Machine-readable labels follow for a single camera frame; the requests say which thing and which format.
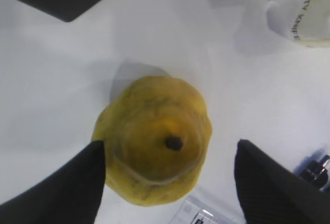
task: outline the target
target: white table surface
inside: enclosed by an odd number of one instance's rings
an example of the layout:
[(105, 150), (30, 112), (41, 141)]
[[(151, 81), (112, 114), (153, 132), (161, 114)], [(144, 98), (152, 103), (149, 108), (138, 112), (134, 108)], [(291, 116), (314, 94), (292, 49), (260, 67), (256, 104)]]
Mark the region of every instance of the white table surface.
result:
[[(267, 6), (103, 0), (64, 23), (0, 0), (0, 202), (86, 146), (123, 86), (164, 70), (195, 85), (208, 104), (213, 136), (196, 191), (243, 223), (233, 176), (240, 138), (289, 170), (330, 142), (330, 50), (272, 32)], [(137, 207), (106, 188), (96, 224), (165, 224), (181, 203)]]

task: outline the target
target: yellow pear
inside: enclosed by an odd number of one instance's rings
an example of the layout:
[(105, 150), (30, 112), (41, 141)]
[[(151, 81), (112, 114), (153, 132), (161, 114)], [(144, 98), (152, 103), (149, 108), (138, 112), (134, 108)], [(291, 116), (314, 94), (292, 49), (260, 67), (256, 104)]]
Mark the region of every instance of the yellow pear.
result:
[(195, 186), (211, 134), (195, 88), (148, 76), (105, 108), (92, 140), (105, 144), (106, 184), (130, 203), (153, 206), (176, 201)]

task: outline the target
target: white surface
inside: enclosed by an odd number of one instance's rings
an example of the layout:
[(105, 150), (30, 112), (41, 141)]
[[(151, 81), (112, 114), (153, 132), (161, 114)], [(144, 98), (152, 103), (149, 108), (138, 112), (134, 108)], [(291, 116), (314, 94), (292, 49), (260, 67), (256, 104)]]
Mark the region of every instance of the white surface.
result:
[[(240, 138), (290, 170), (330, 141), (330, 50), (270, 31), (267, 5), (103, 0), (67, 24), (0, 0), (0, 202), (88, 144), (113, 83), (157, 67), (204, 95), (214, 132), (196, 190), (242, 223), (233, 176)], [(106, 189), (96, 224), (165, 224), (180, 203), (141, 208)]]

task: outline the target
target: plastic bag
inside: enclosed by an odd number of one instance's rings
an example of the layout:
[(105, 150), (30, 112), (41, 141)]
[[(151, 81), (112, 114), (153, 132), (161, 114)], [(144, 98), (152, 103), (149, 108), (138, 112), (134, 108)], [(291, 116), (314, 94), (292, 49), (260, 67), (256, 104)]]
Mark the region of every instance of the plastic bag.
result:
[(330, 46), (329, 0), (277, 0), (268, 21), (272, 30), (301, 45)]

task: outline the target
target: plastic packaging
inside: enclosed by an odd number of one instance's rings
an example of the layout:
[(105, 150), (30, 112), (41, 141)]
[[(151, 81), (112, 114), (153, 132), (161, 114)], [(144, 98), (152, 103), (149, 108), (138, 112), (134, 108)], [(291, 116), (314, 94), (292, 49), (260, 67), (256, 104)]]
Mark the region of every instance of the plastic packaging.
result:
[(329, 0), (277, 0), (268, 11), (272, 30), (309, 47), (330, 46)]
[(192, 195), (184, 201), (170, 224), (237, 224)]

